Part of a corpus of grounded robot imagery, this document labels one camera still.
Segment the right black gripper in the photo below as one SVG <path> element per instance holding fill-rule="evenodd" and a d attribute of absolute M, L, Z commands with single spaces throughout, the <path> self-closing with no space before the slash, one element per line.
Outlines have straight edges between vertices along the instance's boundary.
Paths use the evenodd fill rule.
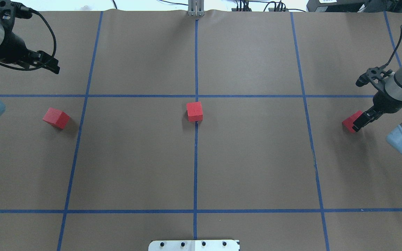
<path fill-rule="evenodd" d="M 376 121 L 383 113 L 396 113 L 401 109 L 401 101 L 390 97 L 384 92 L 377 92 L 373 96 L 374 110 L 367 110 L 365 112 L 358 111 L 353 114 L 353 129 L 356 133 L 363 127 Z"/>

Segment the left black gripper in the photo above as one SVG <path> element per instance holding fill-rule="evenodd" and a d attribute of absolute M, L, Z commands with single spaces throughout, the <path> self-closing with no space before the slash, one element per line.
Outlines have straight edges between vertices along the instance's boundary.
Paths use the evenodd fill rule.
<path fill-rule="evenodd" d="M 0 62 L 6 64 L 18 64 L 25 69 L 40 67 L 51 71 L 54 74 L 60 73 L 59 60 L 45 51 L 30 51 L 24 40 L 13 32 L 0 35 Z"/>

